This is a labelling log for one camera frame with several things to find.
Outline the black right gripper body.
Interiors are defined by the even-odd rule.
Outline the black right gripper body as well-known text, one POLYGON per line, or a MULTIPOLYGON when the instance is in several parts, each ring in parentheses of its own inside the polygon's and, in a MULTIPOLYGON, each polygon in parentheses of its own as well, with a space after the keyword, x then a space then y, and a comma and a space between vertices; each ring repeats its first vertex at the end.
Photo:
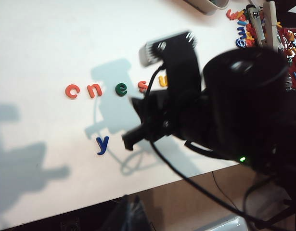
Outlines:
POLYGON ((148 115, 140 126, 148 128, 149 140, 173 135, 181 140, 203 140, 206 135, 206 92, 186 91, 170 96, 168 90, 146 91, 148 115))

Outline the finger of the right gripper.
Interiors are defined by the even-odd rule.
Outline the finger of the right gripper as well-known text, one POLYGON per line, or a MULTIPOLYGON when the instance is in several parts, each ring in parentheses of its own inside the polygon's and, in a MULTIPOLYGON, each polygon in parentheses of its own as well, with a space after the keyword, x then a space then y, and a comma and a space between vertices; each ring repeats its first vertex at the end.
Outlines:
POLYGON ((132 104, 133 109, 139 116, 148 115, 148 104, 145 99, 140 99, 136 97, 131 97, 130 102, 132 104))
POLYGON ((149 141, 148 128, 137 126, 122 135, 122 140, 126 150, 133 151, 133 146, 142 140, 149 141))

